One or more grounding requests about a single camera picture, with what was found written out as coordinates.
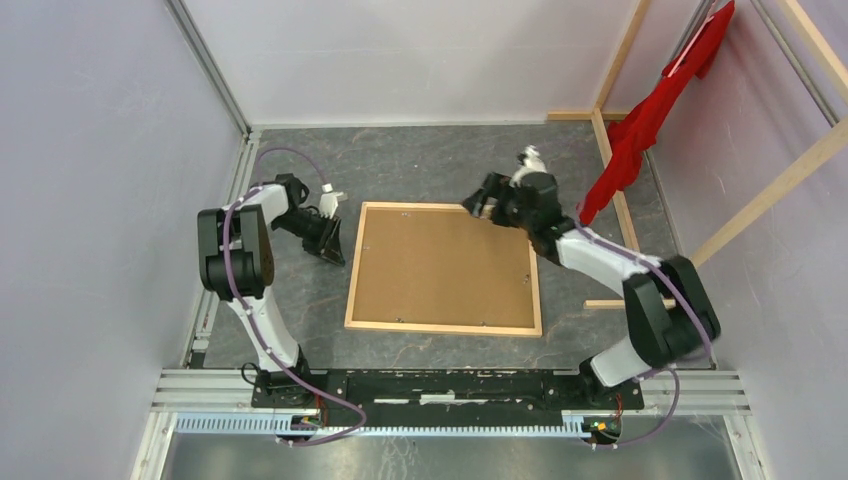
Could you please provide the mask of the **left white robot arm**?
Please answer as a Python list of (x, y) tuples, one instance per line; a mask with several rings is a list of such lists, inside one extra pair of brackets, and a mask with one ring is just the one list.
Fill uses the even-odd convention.
[(197, 215), (199, 276), (205, 290), (228, 305), (257, 352), (253, 387), (276, 392), (290, 407), (306, 405), (317, 393), (300, 346), (282, 319), (272, 291), (275, 260), (270, 235), (282, 230), (300, 239), (303, 250), (342, 266), (341, 220), (335, 210), (342, 193), (322, 188), (309, 206), (310, 190), (291, 173), (260, 182), (232, 203)]

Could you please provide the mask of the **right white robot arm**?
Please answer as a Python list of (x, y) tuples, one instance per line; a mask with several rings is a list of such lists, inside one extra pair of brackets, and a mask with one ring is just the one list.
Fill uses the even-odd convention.
[(489, 173), (462, 207), (497, 226), (523, 230), (536, 254), (606, 286), (624, 302), (626, 336), (581, 364), (580, 400), (602, 408), (626, 381), (698, 353), (710, 356), (721, 326), (694, 264), (644, 255), (603, 239), (565, 214), (548, 173), (519, 181)]

